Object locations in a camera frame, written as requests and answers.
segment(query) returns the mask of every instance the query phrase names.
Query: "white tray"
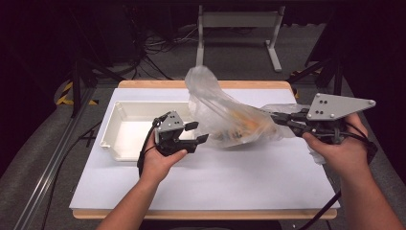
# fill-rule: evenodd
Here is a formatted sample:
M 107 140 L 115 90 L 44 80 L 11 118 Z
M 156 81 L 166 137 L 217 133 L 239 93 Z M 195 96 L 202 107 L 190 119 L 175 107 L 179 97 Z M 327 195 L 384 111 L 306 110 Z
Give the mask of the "white tray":
M 101 138 L 101 147 L 117 161 L 137 161 L 153 119 L 175 110 L 184 123 L 192 121 L 187 102 L 116 101 Z M 193 139 L 184 131 L 180 139 Z

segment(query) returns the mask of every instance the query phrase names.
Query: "plastic bag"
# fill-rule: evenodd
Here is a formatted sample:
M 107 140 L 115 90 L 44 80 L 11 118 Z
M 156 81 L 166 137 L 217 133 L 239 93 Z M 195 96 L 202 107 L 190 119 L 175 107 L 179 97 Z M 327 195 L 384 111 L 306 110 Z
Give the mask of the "plastic bag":
M 286 126 L 276 125 L 269 112 L 297 112 L 299 104 L 268 104 L 261 109 L 240 103 L 224 93 L 215 75 L 205 66 L 193 67 L 185 78 L 189 109 L 199 123 L 196 135 L 209 133 L 208 145 L 231 147 L 261 138 L 280 140 L 294 137 Z

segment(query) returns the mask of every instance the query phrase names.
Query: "hand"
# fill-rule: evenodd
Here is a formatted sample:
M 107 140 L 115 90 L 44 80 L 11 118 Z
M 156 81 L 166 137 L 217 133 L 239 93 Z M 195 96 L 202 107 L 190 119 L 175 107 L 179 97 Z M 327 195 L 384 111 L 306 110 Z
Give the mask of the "hand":
M 155 134 L 152 132 L 147 142 L 146 150 L 148 151 L 140 180 L 159 184 L 168 175 L 170 168 L 185 157 L 188 152 L 182 149 L 170 156 L 164 156 L 154 146 Z
M 346 117 L 346 122 L 358 127 L 365 135 L 368 135 L 367 129 L 362 125 L 356 113 Z M 348 132 L 361 135 L 350 126 Z M 329 145 L 310 133 L 305 133 L 303 138 L 312 149 L 325 157 L 326 162 L 344 179 L 356 179 L 358 175 L 361 176 L 370 171 L 367 162 L 367 148 L 359 140 L 347 137 L 340 145 Z

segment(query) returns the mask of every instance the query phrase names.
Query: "wooden edge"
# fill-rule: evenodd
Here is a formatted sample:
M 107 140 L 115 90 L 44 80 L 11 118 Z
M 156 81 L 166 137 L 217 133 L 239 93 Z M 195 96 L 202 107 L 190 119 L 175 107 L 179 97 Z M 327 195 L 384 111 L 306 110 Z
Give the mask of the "wooden edge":
M 209 219 L 312 219 L 320 210 L 272 211 L 148 211 L 145 219 L 209 220 Z M 73 210 L 76 219 L 104 219 L 110 210 Z M 335 219 L 336 209 L 327 210 L 320 219 Z
M 219 80 L 221 88 L 237 89 L 289 89 L 292 87 L 284 80 Z M 186 88 L 183 80 L 123 80 L 119 88 Z

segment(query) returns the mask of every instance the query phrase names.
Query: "white table surface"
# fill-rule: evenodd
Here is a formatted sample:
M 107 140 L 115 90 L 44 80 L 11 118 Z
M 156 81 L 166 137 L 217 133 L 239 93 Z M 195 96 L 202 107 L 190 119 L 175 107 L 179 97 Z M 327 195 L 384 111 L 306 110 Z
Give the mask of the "white table surface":
M 256 107 L 294 104 L 286 89 L 224 89 Z M 115 89 L 72 198 L 72 210 L 111 210 L 137 182 L 136 162 L 115 161 L 100 141 L 116 101 L 187 102 L 187 89 Z M 302 138 L 226 150 L 199 145 L 170 170 L 150 210 L 320 209 L 334 191 Z M 339 208 L 336 202 L 332 208 Z

